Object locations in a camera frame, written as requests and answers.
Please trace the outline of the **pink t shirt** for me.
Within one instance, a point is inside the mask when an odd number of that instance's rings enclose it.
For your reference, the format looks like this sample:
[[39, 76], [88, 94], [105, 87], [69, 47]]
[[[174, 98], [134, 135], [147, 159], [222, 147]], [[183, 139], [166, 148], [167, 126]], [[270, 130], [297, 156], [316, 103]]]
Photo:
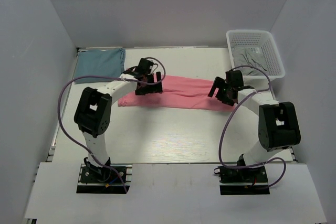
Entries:
[[232, 106], [208, 96], [212, 85], [210, 80], [167, 75], [163, 80], [162, 93], [135, 95], [131, 92], [118, 100], [118, 106], [231, 112]]

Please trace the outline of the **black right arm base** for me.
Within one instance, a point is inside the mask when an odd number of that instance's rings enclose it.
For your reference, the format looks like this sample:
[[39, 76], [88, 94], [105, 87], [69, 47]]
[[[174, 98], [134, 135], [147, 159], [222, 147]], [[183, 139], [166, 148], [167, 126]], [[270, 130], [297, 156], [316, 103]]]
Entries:
[[269, 195], [269, 185], [264, 166], [249, 169], [228, 169], [219, 166], [214, 169], [219, 177], [222, 196]]

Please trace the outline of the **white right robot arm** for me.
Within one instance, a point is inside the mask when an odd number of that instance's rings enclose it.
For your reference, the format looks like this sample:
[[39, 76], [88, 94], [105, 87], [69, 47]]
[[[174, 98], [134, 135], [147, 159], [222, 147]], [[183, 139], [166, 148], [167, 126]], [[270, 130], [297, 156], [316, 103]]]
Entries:
[[264, 166], [277, 159], [277, 153], [298, 145], [301, 133], [295, 105], [291, 102], [279, 102], [270, 93], [270, 87], [256, 90], [244, 84], [243, 74], [237, 68], [225, 73], [226, 77], [216, 77], [208, 93], [221, 103], [234, 109], [222, 130], [219, 147], [221, 151], [227, 128], [237, 112], [244, 106], [258, 117], [258, 142], [241, 155], [235, 166], [238, 177], [247, 182], [256, 175], [255, 167]]

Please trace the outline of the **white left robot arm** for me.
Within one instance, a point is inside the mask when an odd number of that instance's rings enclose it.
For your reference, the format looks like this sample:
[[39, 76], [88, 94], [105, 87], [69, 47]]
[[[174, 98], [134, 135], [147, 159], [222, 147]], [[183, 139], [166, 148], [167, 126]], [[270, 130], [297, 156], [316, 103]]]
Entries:
[[109, 127], [112, 105], [129, 93], [147, 95], [162, 93], [164, 74], [153, 72], [160, 62], [153, 57], [141, 58], [138, 65], [125, 70], [119, 77], [97, 89], [86, 87], [80, 97], [74, 122], [83, 133], [88, 149], [85, 165], [101, 182], [110, 178], [111, 161], [104, 134]]

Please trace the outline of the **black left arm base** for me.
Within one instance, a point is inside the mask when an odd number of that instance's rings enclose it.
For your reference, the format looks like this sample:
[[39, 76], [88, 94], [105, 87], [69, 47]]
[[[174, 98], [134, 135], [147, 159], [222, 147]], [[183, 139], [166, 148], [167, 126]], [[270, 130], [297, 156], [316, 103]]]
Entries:
[[110, 160], [106, 165], [110, 165], [117, 172], [104, 168], [95, 167], [84, 158], [79, 171], [77, 182], [77, 194], [126, 194], [132, 181], [132, 164], [112, 164]]

